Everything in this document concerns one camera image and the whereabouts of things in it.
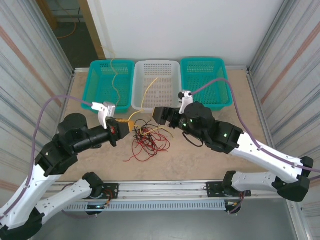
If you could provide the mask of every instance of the plastic basket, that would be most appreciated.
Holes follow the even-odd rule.
[[[148,60],[139,61],[135,64],[132,102],[136,110],[141,110],[141,103],[146,93],[143,109],[145,114],[150,114],[155,107],[179,107],[178,94],[181,91],[180,64],[177,61]]]
[[[110,102],[116,104],[118,94],[112,87],[112,81],[115,77],[111,60],[98,60],[90,64],[90,70],[86,81],[83,100],[87,102]],[[128,111],[132,97],[132,85],[134,78],[135,63],[131,60],[118,60],[112,62],[112,66],[118,75],[114,80],[114,87],[120,94],[120,101],[115,108],[116,113],[125,113]],[[81,104],[82,108],[90,109],[89,106]]]
[[[228,79],[225,63],[221,58],[191,57],[181,60],[182,89],[195,91],[217,78]],[[218,81],[193,96],[212,111],[220,111],[232,104],[229,86]]]

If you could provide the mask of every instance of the cable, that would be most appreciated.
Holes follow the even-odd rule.
[[[141,112],[143,112],[143,111],[144,111],[144,110],[141,109],[141,110],[139,110],[139,111],[136,111],[136,112],[132,113],[131,116],[130,116],[129,119],[128,119],[128,122],[131,120],[131,118],[132,118],[135,114],[141,113]]]
[[[189,143],[191,143],[193,146],[197,147],[197,148],[201,148],[204,145],[204,142],[199,140],[202,145],[196,145],[195,143],[193,143],[189,138],[187,138],[187,135],[189,135],[188,133],[186,133],[185,131],[182,132],[182,135],[184,136],[185,140],[187,140]]]
[[[159,79],[159,77],[157,77],[155,80],[152,81],[152,83],[147,87],[147,89],[145,90],[144,92],[144,96],[143,96],[143,99],[142,99],[142,102],[141,102],[141,108],[143,108],[143,105],[144,105],[144,101],[145,101],[145,98],[146,98],[146,95],[147,95],[147,92],[149,90],[149,88],[152,86],[152,84],[154,84],[157,80]]]
[[[142,121],[144,122],[143,126],[138,126],[137,122]],[[129,160],[124,160],[124,162],[129,162],[132,158],[135,158],[139,162],[146,162],[152,157],[156,156],[158,152],[167,152],[167,150],[170,148],[171,144],[167,137],[165,137],[163,134],[160,133],[160,129],[164,130],[167,133],[170,133],[169,131],[159,128],[153,124],[150,124],[149,122],[146,122],[143,119],[139,119],[135,121],[134,123],[134,140],[132,141],[131,150],[133,156],[129,158]],[[140,150],[138,153],[135,153],[135,149],[137,147],[140,147]],[[147,158],[142,160],[138,158],[138,155],[144,151],[147,154]]]
[[[62,8],[63,11],[65,11],[72,19],[74,19],[74,18],[71,16],[71,14],[70,14],[67,10],[65,10],[65,9],[60,5],[60,3],[59,3],[58,0],[56,0],[56,3],[59,5],[60,8]],[[57,39],[67,38],[67,37],[71,36],[72,34],[74,34],[75,31],[76,31],[76,29],[77,29],[77,23],[76,23],[76,21],[74,21],[74,29],[73,29],[73,31],[72,31],[71,33],[69,33],[68,35],[59,36],[59,37],[56,37],[56,38],[57,38]]]
[[[239,202],[239,204],[236,205],[236,207],[234,209],[232,209],[231,211],[228,211],[229,214],[232,214],[233,212],[235,212],[238,208],[241,207],[242,203],[244,202],[245,200],[245,196],[246,196],[246,191],[243,192],[243,195],[242,195],[242,198],[241,198],[241,201]]]
[[[143,99],[142,99],[142,102],[141,102],[141,109],[139,111],[136,111],[134,113],[132,113],[132,115],[129,117],[129,119],[127,121],[130,121],[131,118],[137,114],[137,113],[141,113],[141,112],[144,112],[145,110],[143,109],[143,105],[144,105],[144,101],[145,101],[145,98],[146,98],[146,95],[147,95],[147,92],[149,90],[149,88],[158,80],[159,78],[157,77],[155,80],[152,81],[152,83],[147,87],[147,89],[145,90],[144,92],[144,95],[143,95]]]
[[[109,201],[111,201],[111,199],[114,198],[114,195],[113,195],[113,193],[112,193],[112,191],[110,189],[105,188],[105,189],[103,189],[103,192],[104,192],[105,195],[107,195],[109,193],[109,195],[110,195]]]
[[[114,77],[112,79],[111,85],[112,85],[112,88],[116,91],[116,94],[118,95],[118,101],[115,104],[115,106],[117,107],[119,102],[120,102],[121,96],[120,96],[120,93],[119,93],[118,89],[115,87],[115,80],[116,80],[116,77],[119,75],[119,73],[116,71],[116,69],[113,66],[113,61],[116,59],[116,54],[115,54],[114,51],[112,51],[111,49],[107,48],[106,46],[101,46],[101,47],[103,49],[106,49],[108,52],[113,54],[113,58],[110,61],[110,67],[112,68],[112,71],[115,73],[115,75],[114,75]]]
[[[31,178],[32,178],[32,173],[33,173],[33,170],[34,170],[34,165],[35,165],[36,137],[37,137],[37,133],[38,133],[38,130],[39,130],[39,127],[40,127],[41,118],[42,118],[42,116],[43,116],[43,114],[45,112],[46,107],[49,105],[49,103],[51,103],[53,100],[60,99],[60,98],[76,100],[76,101],[78,101],[80,103],[83,103],[83,104],[86,104],[86,105],[88,105],[90,107],[92,107],[92,105],[93,105],[90,102],[83,101],[83,100],[81,100],[79,98],[76,98],[74,96],[67,96],[67,95],[53,96],[48,101],[45,102],[45,104],[43,105],[43,107],[42,107],[42,109],[40,111],[37,123],[35,125],[34,133],[33,133],[33,136],[32,136],[31,161],[30,161],[29,173],[28,173],[24,188],[21,191],[21,193],[19,194],[19,196],[16,198],[16,200],[11,204],[11,206],[8,207],[8,209],[6,211],[4,211],[3,216],[0,216],[0,220],[2,220],[17,205],[17,203],[25,195],[25,193],[26,193],[26,191],[27,191],[27,189],[29,187],[29,184],[30,184]]]
[[[275,159],[278,159],[280,160],[281,162],[284,162],[286,164],[289,164],[293,167],[297,167],[297,168],[300,168],[300,169],[303,169],[303,170],[307,170],[307,171],[312,171],[312,172],[316,172],[316,173],[320,173],[320,170],[319,169],[315,169],[315,168],[311,168],[311,167],[307,167],[307,166],[300,166],[300,165],[295,165],[294,163],[286,160],[286,159],[283,159],[282,157],[279,157],[277,155],[274,155],[272,152],[269,152],[268,150],[262,148],[261,145],[259,145],[259,143],[257,142],[257,140],[255,139],[254,135],[251,133],[250,129],[246,126],[245,122],[242,120],[241,118],[241,115],[240,115],[240,112],[239,112],[239,108],[238,108],[238,105],[237,105],[237,101],[236,101],[236,97],[235,97],[235,93],[234,93],[234,90],[230,84],[230,82],[222,77],[220,78],[217,78],[217,79],[214,79],[214,80],[211,80],[210,82],[208,82],[207,84],[205,84],[204,86],[200,87],[199,89],[197,89],[196,91],[193,91],[191,94],[192,95],[195,95],[197,93],[199,93],[200,91],[204,90],[205,88],[209,87],[211,84],[214,84],[215,82],[225,82],[226,84],[228,84],[229,88],[230,88],[230,91],[231,91],[231,94],[232,94],[232,98],[233,98],[233,101],[234,101],[234,107],[235,107],[235,111],[236,111],[236,114],[239,118],[239,121],[240,123],[242,124],[242,126],[244,127],[244,129],[246,130],[246,132],[248,133],[248,135],[250,136],[251,140],[253,141],[254,145],[258,148],[258,150],[264,152],[265,154],[275,158]],[[317,179],[317,176],[316,177],[312,177],[310,178],[310,180],[315,180]]]

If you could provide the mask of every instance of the white panel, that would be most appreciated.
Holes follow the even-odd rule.
[[[292,156],[312,158],[319,170],[320,1],[288,2],[286,14],[276,23],[278,31],[271,34],[274,37],[267,40],[263,56],[250,69],[275,147]],[[310,177],[318,175],[312,172]],[[309,223],[308,239],[317,239],[320,180],[311,181],[310,186],[301,214]],[[298,231],[301,225],[295,224]]]
[[[215,56],[228,65],[251,63],[282,2],[88,0],[101,44],[118,58]]]
[[[26,178],[44,103],[66,94],[72,68],[35,0],[0,1],[0,206]],[[35,156],[56,133],[64,101],[45,110]]]

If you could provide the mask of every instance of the corrugated metal wall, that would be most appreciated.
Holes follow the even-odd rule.
[[[289,0],[250,73],[278,150],[314,159],[320,169],[320,1]],[[320,180],[303,212],[320,237]]]
[[[71,65],[35,1],[0,1],[0,207],[27,176],[42,106],[66,94],[71,77]],[[62,106],[57,100],[47,107],[36,150],[55,134]]]

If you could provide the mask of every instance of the doorway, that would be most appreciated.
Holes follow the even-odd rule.
[[[87,0],[36,0],[73,69],[105,59]]]

